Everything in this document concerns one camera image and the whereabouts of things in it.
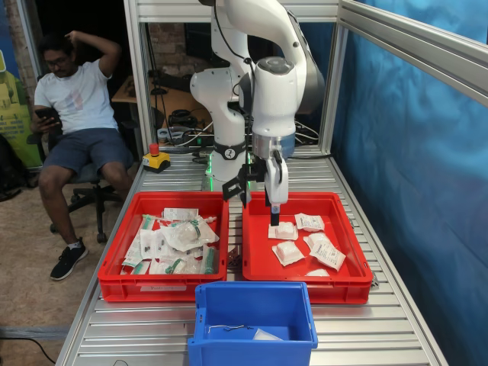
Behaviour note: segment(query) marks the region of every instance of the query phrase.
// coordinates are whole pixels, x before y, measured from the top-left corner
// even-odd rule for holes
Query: poster
[[[31,115],[19,79],[5,6],[0,0],[0,133],[28,168],[41,165],[37,146],[27,145],[30,125]]]

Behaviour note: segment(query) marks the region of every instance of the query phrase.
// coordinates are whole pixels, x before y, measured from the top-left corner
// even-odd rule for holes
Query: black hair
[[[38,47],[41,55],[48,50],[63,51],[66,55],[71,55],[73,52],[73,44],[71,41],[59,34],[51,33],[43,37],[39,42]]]

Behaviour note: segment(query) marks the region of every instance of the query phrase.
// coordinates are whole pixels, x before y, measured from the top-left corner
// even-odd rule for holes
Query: backpack
[[[31,174],[24,163],[15,154],[7,139],[0,134],[0,202],[21,193],[21,189],[18,189],[20,187],[35,187],[30,183],[30,178]]]

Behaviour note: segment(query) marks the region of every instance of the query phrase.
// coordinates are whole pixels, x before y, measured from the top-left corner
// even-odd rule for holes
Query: blue bin
[[[215,282],[195,292],[190,366],[309,366],[318,342],[305,283]],[[258,329],[283,340],[253,340]]]

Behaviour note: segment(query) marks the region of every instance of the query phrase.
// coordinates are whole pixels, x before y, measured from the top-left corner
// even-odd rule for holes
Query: white t-shirt
[[[115,128],[114,110],[108,97],[107,78],[94,63],[84,63],[67,78],[53,73],[37,84],[34,105],[54,108],[63,122],[63,134],[87,128]]]

